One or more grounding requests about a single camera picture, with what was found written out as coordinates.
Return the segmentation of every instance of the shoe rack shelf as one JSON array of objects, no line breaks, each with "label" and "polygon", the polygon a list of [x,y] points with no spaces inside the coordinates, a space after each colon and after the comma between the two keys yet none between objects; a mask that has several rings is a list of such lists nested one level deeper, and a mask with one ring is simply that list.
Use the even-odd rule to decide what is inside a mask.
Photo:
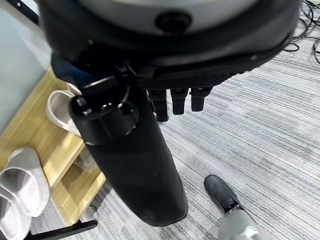
[{"label": "shoe rack shelf", "polygon": [[65,89],[66,84],[50,69],[0,137],[0,170],[15,149],[26,146],[35,149],[51,197],[70,226],[79,220],[106,177],[98,167],[89,173],[73,164],[85,146],[83,140],[47,118],[46,104],[50,93]]}]

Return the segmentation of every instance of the white slipper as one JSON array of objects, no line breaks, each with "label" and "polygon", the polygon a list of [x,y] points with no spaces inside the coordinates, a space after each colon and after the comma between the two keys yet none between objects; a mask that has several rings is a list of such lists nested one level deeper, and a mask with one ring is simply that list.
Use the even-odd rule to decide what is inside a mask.
[{"label": "white slipper", "polygon": [[19,148],[11,154],[0,172],[0,187],[13,195],[25,214],[31,217],[43,212],[50,197],[39,157],[30,147]]},{"label": "white slipper", "polygon": [[81,137],[69,114],[69,102],[75,95],[66,90],[53,91],[46,104],[46,115],[51,122]]},{"label": "white slipper", "polygon": [[79,96],[82,95],[81,91],[77,88],[77,86],[75,86],[69,82],[66,83],[66,86],[68,87],[68,91],[70,91],[71,93],[73,93],[75,95],[79,95]]},{"label": "white slipper", "polygon": [[0,230],[8,240],[23,240],[28,235],[31,217],[17,199],[0,187]]}]

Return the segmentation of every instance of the black circular cap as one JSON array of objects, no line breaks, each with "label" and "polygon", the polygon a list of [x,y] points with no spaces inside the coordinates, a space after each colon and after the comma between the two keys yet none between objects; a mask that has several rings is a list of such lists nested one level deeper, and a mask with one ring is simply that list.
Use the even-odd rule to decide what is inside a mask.
[{"label": "black circular cap", "polygon": [[155,25],[166,35],[184,33],[191,25],[192,18],[184,12],[162,13],[155,20]]}]

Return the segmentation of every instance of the striped carpet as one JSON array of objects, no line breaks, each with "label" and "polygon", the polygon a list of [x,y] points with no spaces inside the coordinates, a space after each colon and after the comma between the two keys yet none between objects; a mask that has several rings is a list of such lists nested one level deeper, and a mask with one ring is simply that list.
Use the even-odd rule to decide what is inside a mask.
[{"label": "striped carpet", "polygon": [[[320,36],[320,31],[313,33]],[[300,51],[282,52],[252,72],[216,86],[203,112],[161,123],[187,194],[186,219],[164,228],[137,218],[106,183],[83,220],[99,227],[70,240],[217,239],[223,215],[210,201],[205,177],[216,174],[239,199],[270,240],[320,239],[320,65],[313,39]],[[51,204],[34,219],[32,232],[62,226]]]}]

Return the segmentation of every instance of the wall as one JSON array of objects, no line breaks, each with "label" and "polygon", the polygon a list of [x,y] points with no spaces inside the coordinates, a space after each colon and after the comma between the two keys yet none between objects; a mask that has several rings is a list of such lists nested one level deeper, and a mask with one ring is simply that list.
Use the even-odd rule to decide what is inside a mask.
[{"label": "wall", "polygon": [[0,134],[50,67],[43,32],[0,0]]}]

